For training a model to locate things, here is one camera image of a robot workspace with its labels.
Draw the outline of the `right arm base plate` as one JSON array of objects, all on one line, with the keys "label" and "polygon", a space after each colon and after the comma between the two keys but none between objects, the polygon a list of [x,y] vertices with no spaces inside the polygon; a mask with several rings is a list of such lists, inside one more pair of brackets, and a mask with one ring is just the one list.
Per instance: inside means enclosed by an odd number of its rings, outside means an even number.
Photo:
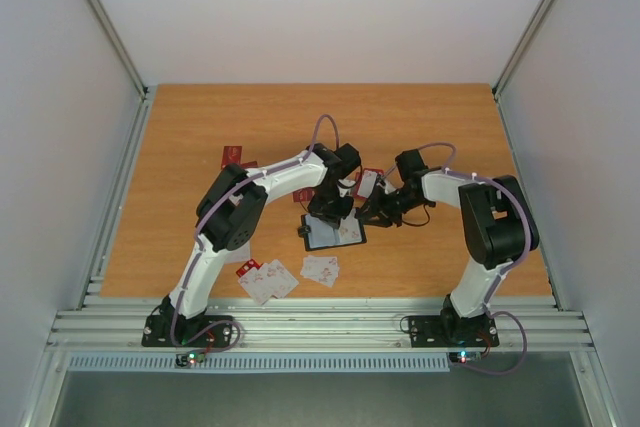
[{"label": "right arm base plate", "polygon": [[441,315],[407,317],[407,334],[414,348],[498,347],[495,321],[488,316],[445,319]]}]

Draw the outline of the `left frame post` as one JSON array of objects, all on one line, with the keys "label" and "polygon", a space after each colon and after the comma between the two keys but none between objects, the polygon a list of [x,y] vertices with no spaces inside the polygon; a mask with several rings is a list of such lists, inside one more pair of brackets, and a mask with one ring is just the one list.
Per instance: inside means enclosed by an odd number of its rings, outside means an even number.
[{"label": "left frame post", "polygon": [[118,34],[104,4],[101,0],[85,0],[92,14],[94,15],[99,27],[103,31],[112,49],[116,53],[120,63],[124,67],[135,91],[139,98],[144,100],[147,96],[149,88],[145,84],[137,67],[135,66],[124,42]]}]

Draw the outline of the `right frame post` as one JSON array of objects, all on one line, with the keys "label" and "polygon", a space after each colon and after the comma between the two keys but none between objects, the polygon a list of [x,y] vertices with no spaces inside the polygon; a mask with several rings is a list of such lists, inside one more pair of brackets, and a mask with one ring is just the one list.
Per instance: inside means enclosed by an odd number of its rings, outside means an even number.
[{"label": "right frame post", "polygon": [[526,53],[530,49],[533,41],[536,39],[540,29],[544,25],[547,17],[550,15],[557,0],[539,0],[533,13],[526,24],[526,27],[520,35],[513,51],[511,52],[504,68],[499,74],[495,84],[492,87],[492,95],[496,102],[499,102],[502,93],[509,85],[517,68],[523,61]]}]

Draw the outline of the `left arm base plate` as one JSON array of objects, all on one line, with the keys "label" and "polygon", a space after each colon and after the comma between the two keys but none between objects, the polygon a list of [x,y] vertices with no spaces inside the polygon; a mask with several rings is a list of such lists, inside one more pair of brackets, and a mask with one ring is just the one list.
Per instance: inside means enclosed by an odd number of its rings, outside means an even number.
[{"label": "left arm base plate", "polygon": [[186,347],[189,349],[223,349],[231,344],[237,332],[231,316],[200,315],[184,320],[178,317],[171,340],[171,315],[154,314],[147,317],[143,328],[141,345],[154,348]]}]

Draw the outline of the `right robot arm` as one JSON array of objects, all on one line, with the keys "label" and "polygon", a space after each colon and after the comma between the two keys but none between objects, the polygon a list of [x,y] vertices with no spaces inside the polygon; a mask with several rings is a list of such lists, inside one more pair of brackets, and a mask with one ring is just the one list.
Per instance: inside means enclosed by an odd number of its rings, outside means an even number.
[{"label": "right robot arm", "polygon": [[429,168],[420,149],[395,159],[403,185],[385,190],[380,177],[356,217],[365,225],[401,226],[417,207],[446,204],[460,210],[469,260],[463,276],[436,315],[410,315],[400,327],[413,347],[496,347],[499,345],[490,303],[507,274],[538,248],[540,237],[518,180],[487,178]]}]

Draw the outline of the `frame post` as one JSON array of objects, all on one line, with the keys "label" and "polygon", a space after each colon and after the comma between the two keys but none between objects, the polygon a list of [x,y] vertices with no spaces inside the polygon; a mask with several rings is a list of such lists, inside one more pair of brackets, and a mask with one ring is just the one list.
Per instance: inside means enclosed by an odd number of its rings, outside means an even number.
[{"label": "frame post", "polygon": [[492,87],[492,95],[496,102],[499,102],[502,93],[509,85],[517,68],[523,61],[526,53],[530,49],[533,41],[536,39],[540,29],[544,25],[547,17],[550,15],[557,0],[539,0],[533,13],[526,24],[526,27],[520,35],[513,51],[511,52],[504,68],[499,74],[495,84]]},{"label": "frame post", "polygon": [[147,96],[149,88],[145,84],[137,67],[135,66],[124,42],[118,34],[104,4],[101,0],[85,0],[92,14],[94,15],[99,27],[103,31],[112,49],[116,53],[120,63],[124,67],[135,91],[139,98],[144,100]]}]

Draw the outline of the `red card under pile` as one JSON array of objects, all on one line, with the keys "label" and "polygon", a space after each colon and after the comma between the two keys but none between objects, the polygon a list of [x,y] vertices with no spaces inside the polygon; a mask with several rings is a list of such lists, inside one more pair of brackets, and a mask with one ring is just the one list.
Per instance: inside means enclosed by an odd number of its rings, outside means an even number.
[{"label": "red card under pile", "polygon": [[255,259],[247,260],[241,267],[236,270],[236,276],[238,278],[242,278],[251,270],[259,270],[262,267],[262,264],[257,262]]}]

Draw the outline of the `red card with white card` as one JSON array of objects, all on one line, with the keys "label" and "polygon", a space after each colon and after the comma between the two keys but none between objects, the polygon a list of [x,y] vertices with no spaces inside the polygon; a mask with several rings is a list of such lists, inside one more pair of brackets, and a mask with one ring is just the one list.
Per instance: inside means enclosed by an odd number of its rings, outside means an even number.
[{"label": "red card with white card", "polygon": [[367,199],[374,190],[377,180],[384,174],[380,169],[364,169],[357,182],[354,196],[359,199]]}]

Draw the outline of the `left controller board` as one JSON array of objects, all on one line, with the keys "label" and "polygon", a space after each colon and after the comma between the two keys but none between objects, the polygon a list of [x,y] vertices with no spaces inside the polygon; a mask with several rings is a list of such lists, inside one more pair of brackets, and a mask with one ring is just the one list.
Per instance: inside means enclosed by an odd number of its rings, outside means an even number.
[{"label": "left controller board", "polygon": [[192,368],[202,364],[208,353],[206,351],[190,351],[187,353],[177,354],[175,357],[175,366],[178,368]]}]

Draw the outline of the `white floral card pile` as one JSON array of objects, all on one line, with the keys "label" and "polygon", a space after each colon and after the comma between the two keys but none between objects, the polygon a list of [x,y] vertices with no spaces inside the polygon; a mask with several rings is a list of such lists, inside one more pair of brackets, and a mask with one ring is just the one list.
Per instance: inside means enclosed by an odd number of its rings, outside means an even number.
[{"label": "white floral card pile", "polygon": [[259,305],[271,298],[285,298],[299,285],[299,281],[279,260],[263,263],[259,270],[251,270],[238,278],[238,283]]}]

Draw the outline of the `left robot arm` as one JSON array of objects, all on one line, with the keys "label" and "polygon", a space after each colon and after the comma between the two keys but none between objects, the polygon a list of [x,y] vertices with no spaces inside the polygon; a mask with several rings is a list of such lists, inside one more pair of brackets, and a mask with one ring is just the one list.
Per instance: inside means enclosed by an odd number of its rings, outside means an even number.
[{"label": "left robot arm", "polygon": [[251,239],[269,203],[311,188],[310,216],[336,229],[354,207],[354,200],[340,192],[341,182],[360,166],[352,145],[331,150],[319,143],[266,167],[224,167],[196,208],[189,263],[158,307],[171,342],[189,345],[204,334],[209,293],[227,257]]}]

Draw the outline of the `right controller board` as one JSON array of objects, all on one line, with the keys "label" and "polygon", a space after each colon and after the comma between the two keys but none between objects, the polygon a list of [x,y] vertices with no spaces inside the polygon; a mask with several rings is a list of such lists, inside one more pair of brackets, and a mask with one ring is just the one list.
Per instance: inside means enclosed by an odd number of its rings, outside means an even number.
[{"label": "right controller board", "polygon": [[488,350],[484,351],[469,351],[469,350],[460,350],[450,352],[448,354],[449,361],[453,364],[470,364],[473,362],[479,362],[480,360],[486,358],[489,354]]}]

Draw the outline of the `black leather card holder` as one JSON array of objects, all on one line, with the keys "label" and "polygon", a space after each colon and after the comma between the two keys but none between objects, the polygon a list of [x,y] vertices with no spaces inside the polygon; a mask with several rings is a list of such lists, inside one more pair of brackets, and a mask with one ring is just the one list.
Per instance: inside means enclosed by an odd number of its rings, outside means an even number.
[{"label": "black leather card holder", "polygon": [[[351,213],[347,217],[353,216],[356,218],[355,214],[356,209],[352,209]],[[364,225],[360,219],[357,220],[359,221],[362,234],[361,243],[342,244],[338,236],[339,227],[331,227],[309,214],[301,216],[301,225],[298,227],[297,233],[303,240],[304,248],[307,252],[366,244],[367,237]]]}]

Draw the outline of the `red card centre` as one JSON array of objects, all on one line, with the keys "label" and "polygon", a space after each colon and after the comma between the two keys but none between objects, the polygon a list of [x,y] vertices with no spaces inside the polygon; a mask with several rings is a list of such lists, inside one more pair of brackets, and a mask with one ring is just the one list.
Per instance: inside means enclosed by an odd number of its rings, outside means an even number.
[{"label": "red card centre", "polygon": [[293,201],[297,203],[310,202],[313,196],[312,188],[299,189],[292,193]]}]

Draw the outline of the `controller board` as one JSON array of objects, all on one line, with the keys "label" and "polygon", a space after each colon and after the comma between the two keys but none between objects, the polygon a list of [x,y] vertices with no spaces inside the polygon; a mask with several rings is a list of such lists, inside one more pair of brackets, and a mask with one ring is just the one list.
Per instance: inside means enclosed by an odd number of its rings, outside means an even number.
[{"label": "controller board", "polygon": [[460,350],[450,352],[448,354],[449,361],[453,364],[470,364],[473,362],[479,362],[480,360],[486,358],[489,354],[488,350],[484,351],[469,351],[469,350]]},{"label": "controller board", "polygon": [[206,351],[190,351],[187,353],[177,354],[175,357],[175,366],[178,368],[192,368],[202,364],[208,353]]}]

